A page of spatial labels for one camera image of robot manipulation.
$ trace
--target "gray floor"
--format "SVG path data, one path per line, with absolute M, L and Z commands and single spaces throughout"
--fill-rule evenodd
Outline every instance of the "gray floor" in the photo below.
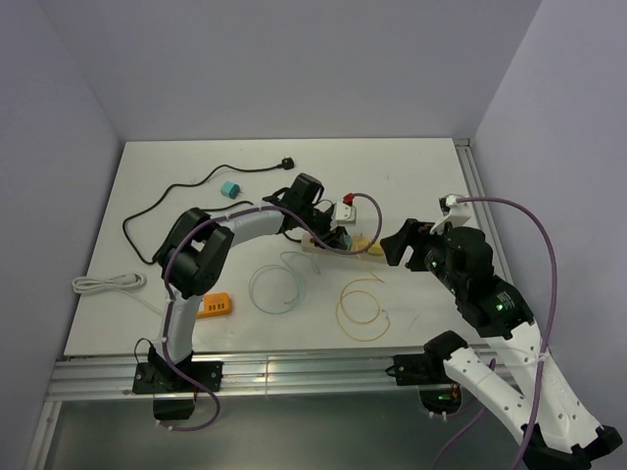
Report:
M 416 390 L 227 398 L 219 421 L 195 433 L 156 428 L 147 400 L 70 402 L 63 405 L 46 468 L 428 469 L 479 407 L 444 424 L 430 421 L 416 400 Z M 209 407 L 203 401 L 194 422 Z M 506 429 L 486 413 L 438 468 L 506 469 L 515 450 Z

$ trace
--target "orange power strip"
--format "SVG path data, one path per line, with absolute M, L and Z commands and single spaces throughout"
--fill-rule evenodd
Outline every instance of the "orange power strip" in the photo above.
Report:
M 198 312 L 198 319 L 224 316 L 233 311 L 231 298 L 225 292 L 205 295 L 203 305 L 204 309 Z

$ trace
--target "bundled white cord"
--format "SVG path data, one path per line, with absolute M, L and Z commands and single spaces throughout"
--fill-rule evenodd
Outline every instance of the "bundled white cord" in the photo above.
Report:
M 96 279 L 93 277 L 80 276 L 72 281 L 73 290 L 82 296 L 95 296 L 105 292 L 121 292 L 129 297 L 150 308 L 156 314 L 161 316 L 164 312 L 163 308 L 156 308 L 154 305 L 145 301 L 130 291 L 136 291 L 146 285 L 146 275 L 142 272 L 129 272 L 120 276 L 107 277 L 104 279 Z

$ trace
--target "black plug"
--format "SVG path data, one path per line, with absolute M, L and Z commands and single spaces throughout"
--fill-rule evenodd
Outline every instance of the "black plug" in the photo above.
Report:
M 292 169 L 294 167 L 294 161 L 288 157 L 281 160 L 281 164 L 278 167 L 283 169 Z

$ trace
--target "metal frame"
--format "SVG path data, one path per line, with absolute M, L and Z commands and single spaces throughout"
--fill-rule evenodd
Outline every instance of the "metal frame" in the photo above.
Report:
M 463 176 L 472 196 L 484 196 L 468 139 L 455 146 Z M 487 204 L 474 205 L 479 227 L 495 249 L 496 268 L 511 281 L 505 254 Z M 486 362 L 497 358 L 486 345 L 472 345 Z M 258 352 L 198 354 L 194 360 L 223 362 L 221 396 L 297 395 L 400 390 L 384 370 L 399 353 L 422 353 L 422 348 L 354 349 L 333 351 Z M 151 400 L 153 396 L 131 393 L 135 359 L 132 356 L 71 357 L 55 364 L 26 468 L 43 468 L 57 418 L 64 401 Z M 514 384 L 507 369 L 497 364 L 497 373 Z M 431 386 L 431 389 L 448 387 Z M 189 397 L 190 394 L 159 395 Z

